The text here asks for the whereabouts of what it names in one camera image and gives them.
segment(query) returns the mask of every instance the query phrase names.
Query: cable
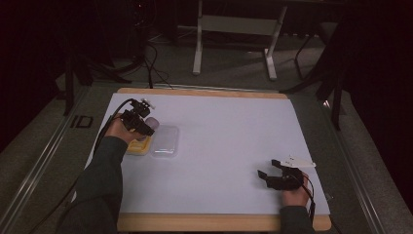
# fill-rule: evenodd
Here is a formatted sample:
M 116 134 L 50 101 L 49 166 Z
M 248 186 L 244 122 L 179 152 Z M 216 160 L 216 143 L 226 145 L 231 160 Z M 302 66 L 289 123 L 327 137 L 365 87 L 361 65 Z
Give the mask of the cable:
M 290 175 L 290 176 L 295 178 L 299 183 L 301 183 L 301 181 L 296 176 L 294 175 Z M 307 195 L 309 195 L 309 198 L 311 200 L 311 205 L 309 208 L 309 217 L 310 217 L 310 221 L 313 222 L 315 211 L 316 211 L 316 203 L 314 202 L 314 186 L 307 176 L 303 175 L 303 177 L 306 178 L 312 186 L 312 192 L 310 192 L 310 190 L 304 184 L 301 184 L 301 187 L 304 189 L 304 191 L 306 191 Z
M 169 82 L 167 82 L 167 79 L 169 78 L 169 75 L 165 72 L 165 71 L 159 71 L 158 69 L 156 69 L 155 68 L 155 61 L 156 61 L 156 59 L 157 59 L 157 57 L 158 57 L 158 50 L 153 46 L 153 45 L 151 45 L 151 44 L 149 44 L 148 43 L 148 46 L 150 47 L 150 48 L 152 48 L 153 50 L 154 50 L 154 52 L 155 52 L 155 57 L 153 58 L 153 60 L 152 61 L 150 61 L 149 60 L 149 58 L 145 58 L 145 63 L 146 63 L 146 67 L 147 67 L 147 69 L 148 69 L 148 75 L 149 75 L 149 77 L 148 77 L 148 79 L 149 79 L 149 86 L 150 86 L 150 89 L 153 89 L 153 86 L 152 86 L 152 88 L 151 88 L 151 84 L 153 85 L 154 84 L 154 82 L 152 81 L 152 70 L 154 70 L 156 73 L 157 73 L 157 75 L 159 76 L 159 78 L 161 78 L 161 82 L 155 82 L 155 83 L 166 83 L 171 89 L 173 89 L 173 87 L 170 85 L 170 83 Z M 167 74 L 167 78 L 166 79 L 164 79 L 162 76 L 161 76 L 161 74 L 159 74 L 159 72 L 163 72 L 163 73 L 165 73 L 165 74 Z
M 96 150 L 98 149 L 101 140 L 103 139 L 104 134 L 106 133 L 107 129 L 110 126 L 110 123 L 118 118 L 116 116 L 116 114 L 119 112 L 119 110 L 121 110 L 122 107 L 124 107 L 125 104 L 127 104 L 129 101 L 132 101 L 133 98 L 129 98 L 127 100 L 125 100 L 124 102 L 122 102 L 121 105 L 119 105 L 119 107 L 113 112 L 113 114 L 111 116 L 109 116 L 109 119 L 106 121 L 105 125 L 103 126 L 103 128 L 100 130 L 99 134 L 97 135 L 97 140 L 96 143 L 94 144 L 94 154 L 96 152 Z M 73 188 L 76 185 L 76 182 L 78 180 L 79 177 L 77 177 L 75 179 L 75 181 L 72 183 L 72 185 L 70 186 L 70 188 L 67 190 L 67 192 L 64 194 L 64 196 L 60 199 L 60 201 L 57 203 L 57 205 L 55 205 L 51 211 L 48 212 L 48 214 L 46 214 L 46 216 L 40 220 L 29 232 L 28 234 L 32 234 L 34 233 L 40 225 L 42 225 L 56 210 L 57 208 L 63 203 L 63 201 L 66 199 L 66 197 L 70 194 L 70 192 L 73 190 Z
M 330 220 L 331 220 L 331 224 L 333 224 L 334 228 L 337 230 L 337 232 L 339 234 L 343 234 L 343 232 L 341 232 L 340 228 L 338 228 L 337 223 L 333 220 L 333 218 L 330 216 Z

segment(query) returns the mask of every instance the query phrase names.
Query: plastic container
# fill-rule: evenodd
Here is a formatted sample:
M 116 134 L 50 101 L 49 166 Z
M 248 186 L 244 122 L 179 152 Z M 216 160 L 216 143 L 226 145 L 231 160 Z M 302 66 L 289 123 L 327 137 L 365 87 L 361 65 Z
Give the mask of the plastic container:
M 172 158 L 177 154 L 179 130 L 175 126 L 161 125 L 152 135 L 150 154 L 153 157 Z

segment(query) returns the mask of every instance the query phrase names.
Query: white table leg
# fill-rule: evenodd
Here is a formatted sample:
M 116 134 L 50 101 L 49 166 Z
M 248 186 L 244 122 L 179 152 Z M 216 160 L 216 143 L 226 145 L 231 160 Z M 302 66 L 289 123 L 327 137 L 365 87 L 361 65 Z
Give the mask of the white table leg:
M 197 27 L 197 48 L 195 49 L 194 75 L 201 74 L 201 62 L 203 59 L 203 1 L 198 1 L 198 27 Z
M 274 67 L 274 60 L 273 60 L 273 52 L 274 48 L 276 47 L 277 40 L 279 39 L 280 36 L 280 31 L 282 29 L 282 22 L 283 18 L 286 13 L 286 6 L 282 7 L 282 11 L 280 13 L 279 19 L 277 20 L 276 26 L 274 28 L 274 33 L 272 35 L 272 41 L 269 49 L 265 49 L 265 61 L 267 63 L 267 70 L 268 70 L 268 75 L 270 77 L 270 80 L 276 80 L 277 79 L 277 74 L 276 74 L 276 69 Z

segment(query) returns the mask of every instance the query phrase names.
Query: hand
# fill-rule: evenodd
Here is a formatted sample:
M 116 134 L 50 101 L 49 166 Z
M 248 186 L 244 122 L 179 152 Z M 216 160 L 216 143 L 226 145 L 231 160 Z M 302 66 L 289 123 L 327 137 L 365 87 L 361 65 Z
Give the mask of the hand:
M 309 182 L 307 180 L 308 175 L 303 173 L 303 176 L 304 176 L 304 186 L 307 187 L 308 182 Z M 305 207 L 307 206 L 308 201 L 309 201 L 309 195 L 307 194 L 307 192 L 304 190 L 303 187 L 300 187 L 292 191 L 284 190 L 282 192 L 282 204 L 284 206 Z
M 112 120 L 112 123 L 110 123 L 109 129 L 105 133 L 106 137 L 108 136 L 117 137 L 117 138 L 124 140 L 127 144 L 129 144 L 134 139 L 138 139 L 138 140 L 145 139 L 146 136 L 140 133 L 128 131 L 125 128 L 124 123 L 119 118 L 119 116 L 120 114 L 117 114 L 115 118 Z M 148 124 L 149 127 L 151 127 L 152 129 L 155 130 L 159 127 L 159 122 L 156 119 L 149 117 L 147 120 L 150 120 L 148 121 L 150 123 L 146 123 L 147 121 L 145 121 L 145 123 Z

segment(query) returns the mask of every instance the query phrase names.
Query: yellow object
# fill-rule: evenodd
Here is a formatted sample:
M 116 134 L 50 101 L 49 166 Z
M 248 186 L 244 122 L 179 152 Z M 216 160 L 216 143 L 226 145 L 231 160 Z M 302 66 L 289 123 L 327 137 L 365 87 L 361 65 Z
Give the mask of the yellow object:
M 152 137 L 147 136 L 145 140 L 138 141 L 134 139 L 128 146 L 127 154 L 143 156 L 148 153 L 151 146 Z

